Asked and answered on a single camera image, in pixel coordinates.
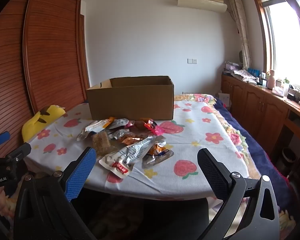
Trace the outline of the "person's left hand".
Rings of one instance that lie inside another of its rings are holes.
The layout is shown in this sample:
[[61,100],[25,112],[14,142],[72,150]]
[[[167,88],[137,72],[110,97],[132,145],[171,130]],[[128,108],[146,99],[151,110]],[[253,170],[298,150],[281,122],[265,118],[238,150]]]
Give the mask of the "person's left hand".
[[0,187],[0,215],[7,216],[8,213],[9,213],[9,209],[6,202],[4,187]]

